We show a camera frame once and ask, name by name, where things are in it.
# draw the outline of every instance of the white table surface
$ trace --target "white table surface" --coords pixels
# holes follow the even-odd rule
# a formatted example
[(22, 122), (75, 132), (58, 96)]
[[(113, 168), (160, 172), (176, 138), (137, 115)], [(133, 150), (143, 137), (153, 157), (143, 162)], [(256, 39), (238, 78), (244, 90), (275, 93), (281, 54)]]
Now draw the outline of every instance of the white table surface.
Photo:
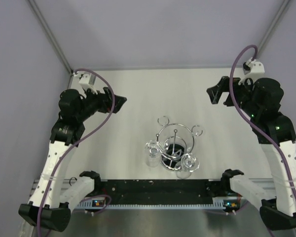
[[(212, 105), (206, 89), (228, 76), (230, 69), (170, 69), (100, 71), (115, 94), (127, 97), (119, 113), (113, 114), (97, 133), (82, 142), (69, 164), (66, 178), (94, 170), (102, 179), (176, 179), (162, 165), (146, 166), (146, 142), (155, 139), (163, 115), (170, 122), (192, 127), (201, 124), (205, 135), (196, 140), (193, 153), (200, 168), (190, 179), (219, 179), (228, 169), (240, 169), (249, 178), (271, 178), (266, 157), (256, 135), (234, 107)], [(237, 69), (235, 76), (242, 76)], [(105, 86), (99, 79), (97, 89)], [(74, 79), (71, 88), (83, 90)], [(85, 133), (96, 128), (108, 114), (96, 113), (85, 123)]]

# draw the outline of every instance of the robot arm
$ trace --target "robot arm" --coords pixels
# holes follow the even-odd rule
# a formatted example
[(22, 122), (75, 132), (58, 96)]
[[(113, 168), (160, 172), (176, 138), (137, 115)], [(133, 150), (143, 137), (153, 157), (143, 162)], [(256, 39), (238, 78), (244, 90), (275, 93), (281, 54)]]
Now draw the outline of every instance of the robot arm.
[[(59, 101), (59, 118), (52, 128), (47, 160), (38, 185), (28, 203), (20, 205), (19, 214), (31, 225), (37, 225), (38, 209), (49, 180), (52, 180), (48, 195), (43, 203), (41, 226), (50, 230), (63, 231), (70, 220), (73, 209), (86, 197), (94, 196), (100, 189), (100, 176), (93, 171), (85, 171), (63, 194), (61, 187), (74, 147), (59, 164), (54, 176), (51, 176), (60, 157), (78, 140), (85, 130), (83, 122), (96, 112), (108, 113), (112, 106), (112, 94), (107, 87), (104, 93), (94, 87), (95, 77), (80, 74), (79, 84), (85, 97), (75, 89), (61, 93)], [(126, 102), (125, 97), (115, 95), (113, 113), (117, 113)]]
[[(241, 194), (259, 211), (265, 225), (271, 230), (296, 228), (296, 201), (290, 182), (296, 189), (296, 134), (291, 120), (279, 112), (284, 95), (280, 83), (264, 78), (264, 66), (258, 60), (243, 65), (245, 77), (233, 79), (233, 89), (238, 106), (250, 117), (251, 122), (269, 135), (283, 151), (293, 180), (288, 180), (284, 162), (275, 147), (256, 130), (258, 141), (269, 163), (276, 196), (247, 179), (244, 175), (230, 178), (230, 189)], [(217, 104), (223, 92), (229, 92), (229, 77), (207, 89), (212, 104)], [(233, 106), (230, 95), (224, 102)]]

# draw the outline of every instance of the gray wall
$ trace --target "gray wall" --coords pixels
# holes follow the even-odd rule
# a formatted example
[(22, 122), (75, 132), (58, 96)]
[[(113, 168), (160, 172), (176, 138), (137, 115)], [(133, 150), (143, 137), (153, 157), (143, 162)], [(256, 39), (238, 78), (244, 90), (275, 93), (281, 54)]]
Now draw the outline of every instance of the gray wall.
[(69, 63), (93, 69), (230, 66), (281, 2), (37, 0)]
[(260, 57), (266, 75), (278, 80), (284, 89), (281, 111), (296, 130), (296, 1), (293, 1)]
[(0, 0), (0, 236), (17, 236), (69, 76), (24, 0)]

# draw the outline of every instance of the clear glass cup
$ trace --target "clear glass cup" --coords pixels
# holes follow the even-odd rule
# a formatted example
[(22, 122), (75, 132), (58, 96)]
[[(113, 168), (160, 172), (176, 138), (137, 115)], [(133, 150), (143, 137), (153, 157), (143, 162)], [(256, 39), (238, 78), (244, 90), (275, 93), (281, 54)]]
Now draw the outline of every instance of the clear glass cup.
[(156, 140), (146, 143), (145, 163), (149, 167), (157, 167), (161, 163), (161, 146)]
[(192, 172), (199, 168), (199, 160), (192, 153), (184, 154), (181, 161), (176, 164), (176, 172), (179, 179), (187, 179)]

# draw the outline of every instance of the metal rod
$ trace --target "metal rod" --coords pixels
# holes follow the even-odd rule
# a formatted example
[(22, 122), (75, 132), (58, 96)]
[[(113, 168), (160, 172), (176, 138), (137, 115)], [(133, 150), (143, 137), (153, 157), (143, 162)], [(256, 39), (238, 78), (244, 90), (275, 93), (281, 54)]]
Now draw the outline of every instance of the metal rod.
[(177, 137), (177, 130), (174, 129), (174, 138), (173, 138), (173, 147), (172, 147), (172, 154), (174, 154), (174, 147), (175, 147), (175, 144), (176, 144), (176, 137)]
[(43, 14), (41, 13), (41, 10), (39, 9), (37, 3), (35, 0), (26, 0), (26, 2), (29, 4), (30, 9), (32, 10), (33, 14), (35, 15), (35, 17), (37, 18), (39, 24), (41, 25), (49, 43), (51, 44), (51, 46), (53, 47), (55, 53), (57, 54), (58, 58), (60, 59), (60, 61), (62, 62), (62, 64), (64, 65), (64, 67), (66, 68), (66, 70), (68, 71), (68, 73), (72, 73), (72, 68), (68, 62), (68, 60), (66, 59), (63, 51), (61, 50), (61, 47), (59, 46), (59, 43), (57, 42), (54, 34), (52, 33), (49, 25), (47, 24)]
[(272, 38), (277, 26), (279, 25), (280, 21), (283, 19), (283, 16), (287, 12), (288, 8), (290, 7), (292, 0), (283, 0), (279, 10), (277, 11), (275, 17), (273, 18), (270, 26), (267, 28), (266, 33), (264, 34), (261, 42), (258, 44), (258, 57), (261, 56), (263, 53), (267, 43)]
[[(172, 138), (174, 138), (174, 136), (169, 137), (169, 138), (164, 142), (163, 147), (164, 147), (164, 149), (165, 149), (166, 151), (169, 149), (168, 141), (169, 141), (170, 139), (172, 139)], [(182, 139), (182, 137), (176, 136), (176, 139), (180, 139), (180, 140), (184, 143), (184, 147), (185, 147), (185, 149), (187, 149), (187, 144), (186, 144), (185, 140)], [(178, 151), (176, 151), (175, 154), (180, 154), (180, 155), (179, 155), (179, 157), (180, 157), (181, 154), (182, 154), (182, 149), (179, 149)], [(165, 152), (163, 153), (163, 157), (165, 157), (165, 158), (167, 158), (167, 159), (170, 159), (170, 160), (175, 159), (175, 158), (178, 158), (177, 156), (173, 156), (173, 154), (168, 155), (168, 154), (165, 153)]]
[(126, 67), (116, 67), (116, 66), (112, 66), (112, 67), (92, 67), (89, 68), (91, 70), (94, 71), (127, 71), (127, 70), (162, 70), (162, 69), (220, 69), (220, 68), (228, 68), (230, 69), (231, 65), (230, 64), (199, 64), (199, 65), (173, 65), (173, 66), (126, 66)]
[[(163, 127), (163, 128), (160, 130), (159, 134), (161, 134), (162, 131), (163, 131), (165, 128), (167, 128), (167, 127), (169, 127), (169, 126), (172, 126), (172, 125), (176, 125), (176, 126), (184, 127), (185, 129), (187, 129), (187, 130), (192, 134), (192, 131), (191, 131), (188, 127), (186, 127), (185, 125), (182, 125), (182, 124), (180, 124), (180, 123), (171, 123), (171, 124), (168, 124), (167, 126)], [(192, 140), (193, 140), (193, 144), (192, 144), (192, 147), (191, 147), (191, 149), (190, 149), (190, 152), (193, 150), (194, 145), (195, 145), (195, 139), (194, 139), (194, 136), (192, 136)]]

